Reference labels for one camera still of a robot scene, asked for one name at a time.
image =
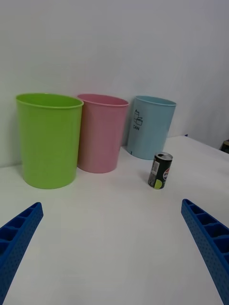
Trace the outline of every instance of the pink bucket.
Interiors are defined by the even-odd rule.
[[[78,97],[84,101],[78,167],[90,173],[111,172],[117,166],[129,104],[107,95]]]

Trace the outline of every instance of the light blue bucket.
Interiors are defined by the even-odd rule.
[[[136,96],[127,151],[135,157],[153,160],[163,150],[176,103],[152,96]]]

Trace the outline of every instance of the green bucket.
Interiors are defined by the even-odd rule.
[[[27,93],[16,97],[23,178],[42,189],[71,183],[76,174],[83,101]]]

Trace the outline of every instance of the soda can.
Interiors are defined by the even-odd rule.
[[[165,186],[172,160],[173,156],[166,152],[155,155],[148,180],[148,184],[154,189],[163,189]]]

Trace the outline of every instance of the bucket rim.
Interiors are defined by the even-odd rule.
[[[159,97],[154,97],[150,95],[137,95],[135,98],[139,101],[146,102],[149,104],[154,104],[154,105],[160,105],[160,106],[168,106],[168,107],[176,107],[177,103],[166,100],[166,99],[161,99]]]
[[[33,95],[47,95],[47,96],[59,96],[59,97],[63,97],[63,98],[70,98],[72,100],[77,100],[80,102],[79,105],[73,105],[73,106],[47,106],[47,105],[36,105],[36,104],[32,104],[30,102],[27,101],[22,101],[21,98],[22,97],[26,97],[26,96],[33,96]],[[16,95],[16,101],[20,104],[24,104],[27,106],[31,106],[31,107],[38,107],[38,108],[48,108],[48,109],[74,109],[74,108],[80,108],[83,106],[84,102],[80,99],[80,98],[76,98],[73,96],[69,96],[69,95],[62,95],[62,94],[55,94],[55,93],[45,93],[45,92],[28,92],[28,93],[22,93],[22,94],[18,94]]]
[[[94,102],[94,101],[91,101],[89,99],[89,97],[93,97],[93,96],[97,96],[97,97],[107,97],[107,98],[112,98],[114,100],[119,100],[120,102],[122,102],[123,104],[105,104],[105,103],[99,103],[99,102]],[[112,96],[112,95],[106,95],[106,94],[97,94],[97,93],[83,93],[83,94],[79,94],[77,96],[79,99],[81,99],[82,101],[86,102],[86,103],[89,103],[89,104],[94,104],[94,105],[100,105],[100,106],[107,106],[107,107],[127,107],[129,106],[129,102],[124,100],[124,99],[121,99],[119,97],[116,97],[116,96]]]

